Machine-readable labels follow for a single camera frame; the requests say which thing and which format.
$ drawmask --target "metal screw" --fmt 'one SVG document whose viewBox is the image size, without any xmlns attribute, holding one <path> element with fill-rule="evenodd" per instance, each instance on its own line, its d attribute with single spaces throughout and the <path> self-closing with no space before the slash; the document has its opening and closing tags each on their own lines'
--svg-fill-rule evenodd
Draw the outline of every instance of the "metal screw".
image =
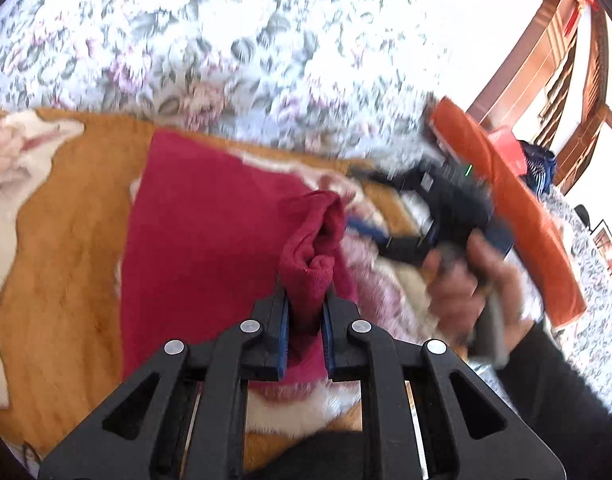
<svg viewBox="0 0 612 480">
<path fill-rule="evenodd" d="M 446 343 L 439 341 L 439 339 L 431 339 L 426 343 L 426 348 L 433 354 L 441 355 L 446 352 Z"/>
<path fill-rule="evenodd" d="M 363 319 L 353 321 L 353 324 L 350 327 L 355 330 L 355 332 L 359 332 L 360 334 L 365 334 L 371 330 L 371 324 Z"/>
<path fill-rule="evenodd" d="M 242 321 L 240 325 L 241 331 L 246 332 L 247 334 L 257 332 L 260 327 L 261 325 L 259 324 L 259 322 L 255 321 L 254 319 L 247 319 L 246 321 Z"/>
<path fill-rule="evenodd" d="M 184 349 L 184 343 L 179 339 L 173 339 L 164 345 L 164 352 L 168 355 L 179 354 Z"/>
</svg>

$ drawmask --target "hand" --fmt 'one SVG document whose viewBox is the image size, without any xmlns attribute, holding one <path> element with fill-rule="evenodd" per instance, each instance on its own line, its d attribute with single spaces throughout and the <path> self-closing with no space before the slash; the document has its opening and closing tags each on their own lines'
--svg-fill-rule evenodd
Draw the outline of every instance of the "hand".
<svg viewBox="0 0 612 480">
<path fill-rule="evenodd" d="M 468 270 L 470 266 L 486 277 L 499 295 L 504 309 L 504 338 L 510 352 L 534 324 L 532 320 L 521 319 L 524 298 L 519 272 L 504 261 L 479 231 L 473 231 L 468 238 L 466 258 L 468 265 L 458 261 L 448 272 L 440 273 L 439 251 L 428 253 L 423 270 L 432 277 L 428 285 L 430 313 L 437 317 L 438 328 L 449 343 L 465 343 L 486 303 L 478 290 L 477 278 Z"/>
</svg>

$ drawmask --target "blue fabric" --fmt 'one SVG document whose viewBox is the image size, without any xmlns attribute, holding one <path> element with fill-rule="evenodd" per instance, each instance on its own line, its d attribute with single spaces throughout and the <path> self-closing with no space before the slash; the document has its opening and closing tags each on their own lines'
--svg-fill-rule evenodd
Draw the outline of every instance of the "blue fabric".
<svg viewBox="0 0 612 480">
<path fill-rule="evenodd" d="M 522 179 L 535 195 L 541 195 L 548 191 L 552 185 L 557 169 L 557 158 L 551 150 L 542 148 L 537 144 L 531 144 L 524 140 L 519 142 L 524 151 L 527 166 L 526 175 Z"/>
<path fill-rule="evenodd" d="M 372 238 L 375 242 L 385 244 L 388 241 L 388 235 L 384 234 L 378 228 L 368 225 L 363 220 L 355 216 L 349 216 L 346 218 L 346 226 L 354 229 L 363 236 Z"/>
</svg>

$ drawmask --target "finger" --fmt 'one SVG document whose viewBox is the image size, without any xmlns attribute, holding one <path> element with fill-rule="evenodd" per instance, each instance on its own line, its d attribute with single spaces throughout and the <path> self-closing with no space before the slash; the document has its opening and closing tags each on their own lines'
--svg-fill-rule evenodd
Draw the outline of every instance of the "finger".
<svg viewBox="0 0 612 480">
<path fill-rule="evenodd" d="M 453 268 L 432 282 L 427 290 L 434 300 L 441 298 L 471 297 L 477 289 L 477 279 L 468 272 L 463 262 L 456 262 Z"/>
<path fill-rule="evenodd" d="M 485 305 L 485 298 L 475 294 L 473 297 L 466 299 L 452 298 L 445 301 L 431 301 L 428 311 L 439 320 L 463 317 L 475 325 L 475 321 L 481 315 Z"/>
<path fill-rule="evenodd" d="M 437 327 L 451 342 L 462 344 L 468 339 L 476 321 L 477 317 L 473 316 L 451 316 L 440 319 Z"/>
<path fill-rule="evenodd" d="M 496 250 L 479 230 L 473 231 L 466 243 L 468 262 L 481 271 L 494 283 L 503 281 L 513 267 L 504 260 L 504 255 Z"/>
<path fill-rule="evenodd" d="M 433 282 L 439 274 L 439 267 L 441 264 L 442 255 L 437 249 L 433 249 L 426 255 L 424 263 L 422 264 L 422 272 L 429 283 Z"/>
<path fill-rule="evenodd" d="M 466 252 L 470 264 L 495 285 L 504 306 L 504 320 L 515 322 L 524 296 L 519 270 L 507 263 L 480 231 L 470 234 Z"/>
</svg>

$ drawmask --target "red towel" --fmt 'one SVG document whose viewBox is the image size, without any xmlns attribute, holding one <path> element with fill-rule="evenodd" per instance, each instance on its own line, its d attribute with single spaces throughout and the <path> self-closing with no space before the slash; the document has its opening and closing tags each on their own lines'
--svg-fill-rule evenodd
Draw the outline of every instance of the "red towel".
<svg viewBox="0 0 612 480">
<path fill-rule="evenodd" d="M 292 303 L 284 382 L 324 378 L 324 293 L 333 282 L 356 301 L 339 248 L 344 226 L 336 193 L 156 132 L 122 264 L 124 376 L 170 339 L 214 339 L 246 319 L 279 275 Z"/>
</svg>

